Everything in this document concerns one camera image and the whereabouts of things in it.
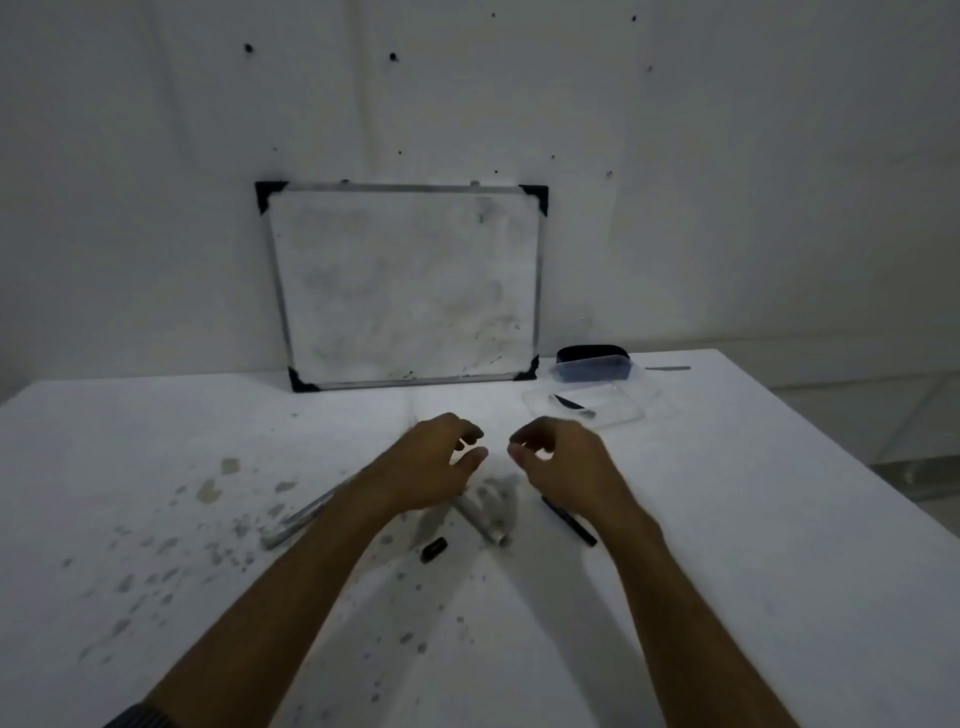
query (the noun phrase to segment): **wall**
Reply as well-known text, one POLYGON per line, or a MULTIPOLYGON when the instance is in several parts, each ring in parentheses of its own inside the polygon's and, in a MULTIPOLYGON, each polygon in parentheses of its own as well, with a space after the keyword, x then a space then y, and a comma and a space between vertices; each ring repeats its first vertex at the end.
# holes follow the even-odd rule
POLYGON ((960 371, 946 0, 90 5, 2 11, 0 381, 282 366, 270 177, 549 184, 544 352, 960 371))

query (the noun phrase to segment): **whiteboard surface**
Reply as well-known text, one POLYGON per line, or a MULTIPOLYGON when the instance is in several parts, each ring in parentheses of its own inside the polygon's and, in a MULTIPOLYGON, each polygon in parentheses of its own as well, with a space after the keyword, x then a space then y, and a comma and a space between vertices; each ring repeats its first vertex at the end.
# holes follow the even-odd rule
POLYGON ((530 368, 537 198, 515 188, 290 190, 271 196, 269 215, 292 366, 304 382, 530 368))

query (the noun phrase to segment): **table surface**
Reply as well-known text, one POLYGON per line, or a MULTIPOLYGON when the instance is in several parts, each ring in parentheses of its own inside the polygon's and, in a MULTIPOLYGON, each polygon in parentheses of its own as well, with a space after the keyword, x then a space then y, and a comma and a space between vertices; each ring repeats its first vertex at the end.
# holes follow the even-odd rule
MULTIPOLYGON (((960 543, 719 352, 634 361, 690 369, 646 371, 669 413, 604 440, 798 721, 955 724, 960 543)), ((496 493, 513 544, 486 547, 445 507, 391 522, 275 725, 662 725, 608 554, 506 455, 533 386, 29 387, 0 407, 0 723, 95 726, 139 699, 276 557, 257 529, 453 410, 487 431, 471 490, 496 493), (423 565, 436 535, 450 546, 423 565)))

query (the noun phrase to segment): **dark sleeve cuff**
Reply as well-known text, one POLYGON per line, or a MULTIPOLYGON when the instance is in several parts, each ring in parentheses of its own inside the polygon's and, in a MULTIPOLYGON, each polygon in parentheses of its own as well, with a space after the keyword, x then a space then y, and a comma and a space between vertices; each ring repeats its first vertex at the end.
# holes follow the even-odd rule
POLYGON ((104 728, 177 728, 177 724, 156 708, 140 703, 131 705, 104 728))

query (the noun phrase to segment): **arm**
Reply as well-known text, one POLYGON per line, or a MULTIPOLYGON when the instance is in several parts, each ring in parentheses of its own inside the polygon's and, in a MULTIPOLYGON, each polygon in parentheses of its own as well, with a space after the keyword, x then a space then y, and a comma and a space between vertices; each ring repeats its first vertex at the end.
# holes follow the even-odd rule
POLYGON ((669 725, 796 726, 670 555, 604 448, 579 423, 540 418, 508 452, 544 495, 593 523, 616 563, 669 725), (538 450, 553 452, 544 460, 538 450))
POLYGON ((180 728, 266 726, 364 549, 397 513, 462 493, 487 450, 453 465, 450 456, 482 436, 449 413, 414 426, 330 500, 146 702, 180 728))

